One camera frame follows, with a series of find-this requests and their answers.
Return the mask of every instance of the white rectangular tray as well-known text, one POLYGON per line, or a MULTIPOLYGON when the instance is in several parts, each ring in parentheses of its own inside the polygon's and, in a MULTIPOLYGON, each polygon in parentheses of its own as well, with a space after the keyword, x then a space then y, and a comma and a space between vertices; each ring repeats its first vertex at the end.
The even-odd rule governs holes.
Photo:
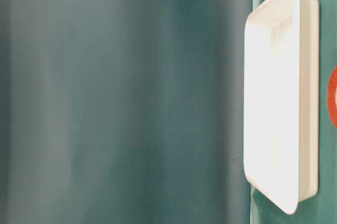
POLYGON ((265 0, 247 18, 244 170, 284 212, 318 190, 319 3, 265 0))

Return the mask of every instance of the orange ring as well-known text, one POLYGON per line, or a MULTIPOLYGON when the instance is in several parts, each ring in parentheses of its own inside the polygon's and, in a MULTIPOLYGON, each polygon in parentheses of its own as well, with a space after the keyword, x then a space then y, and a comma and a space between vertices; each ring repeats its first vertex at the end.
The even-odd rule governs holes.
POLYGON ((337 66, 335 66, 335 69, 332 71, 328 83, 328 112, 332 124, 337 128, 336 88, 337 88, 337 66))

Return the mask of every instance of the green backdrop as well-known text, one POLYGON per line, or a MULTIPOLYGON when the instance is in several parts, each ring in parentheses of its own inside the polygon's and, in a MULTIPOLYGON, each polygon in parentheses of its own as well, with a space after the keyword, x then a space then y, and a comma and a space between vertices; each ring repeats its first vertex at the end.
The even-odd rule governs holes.
MULTIPOLYGON (((253 7, 264 0, 253 0, 253 7)), ((337 64, 337 1, 320 2, 320 133, 319 192, 299 204, 294 215, 286 215, 259 191, 251 189, 251 224, 337 222, 337 130, 326 109, 330 73, 337 64)))
POLYGON ((0 0, 0 222, 248 223, 251 0, 0 0))

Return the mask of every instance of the green curtain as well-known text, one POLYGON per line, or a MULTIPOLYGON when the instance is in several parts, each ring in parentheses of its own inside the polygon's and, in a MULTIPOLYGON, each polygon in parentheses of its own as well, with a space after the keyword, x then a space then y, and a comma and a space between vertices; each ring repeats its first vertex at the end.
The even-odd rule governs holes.
MULTIPOLYGON (((253 0, 253 7, 264 0, 253 0)), ((287 215, 255 188, 251 189, 251 224, 336 223, 337 222, 337 131, 330 122, 326 108, 326 92, 330 73, 337 64, 337 2, 320 2, 320 133, 319 192, 299 203, 293 215, 287 215)))
POLYGON ((0 222, 248 223, 251 0, 0 0, 0 222))

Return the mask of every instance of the teal fabric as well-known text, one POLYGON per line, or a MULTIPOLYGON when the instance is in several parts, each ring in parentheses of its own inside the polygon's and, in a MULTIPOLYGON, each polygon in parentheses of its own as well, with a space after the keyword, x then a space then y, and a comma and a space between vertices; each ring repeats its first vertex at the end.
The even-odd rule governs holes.
POLYGON ((1 0, 0 222, 248 223, 251 0, 1 0))
MULTIPOLYGON (((264 0, 253 0, 258 6, 264 0)), ((303 201, 295 214, 286 215, 255 188, 251 190, 251 224, 336 223, 337 130, 330 122, 326 108, 326 92, 332 69, 337 64, 337 2, 320 2, 320 133, 319 133, 319 192, 303 201)))

